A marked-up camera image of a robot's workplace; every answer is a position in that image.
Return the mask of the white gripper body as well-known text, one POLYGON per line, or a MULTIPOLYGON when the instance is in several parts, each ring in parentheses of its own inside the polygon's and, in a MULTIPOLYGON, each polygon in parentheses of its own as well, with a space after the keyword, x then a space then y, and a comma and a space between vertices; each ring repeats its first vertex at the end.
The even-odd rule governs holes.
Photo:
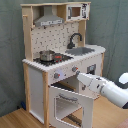
POLYGON ((77 79, 87 87, 92 87, 97 84, 96 76, 92 74, 80 73, 77 79))

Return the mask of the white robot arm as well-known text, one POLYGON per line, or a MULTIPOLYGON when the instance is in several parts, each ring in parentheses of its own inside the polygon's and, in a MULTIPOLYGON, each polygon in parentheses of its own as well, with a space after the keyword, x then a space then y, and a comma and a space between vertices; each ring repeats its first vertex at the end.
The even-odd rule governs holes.
POLYGON ((91 91, 107 98, 114 105, 128 109, 128 89, 122 89, 114 82, 92 74, 80 73, 77 79, 91 91))

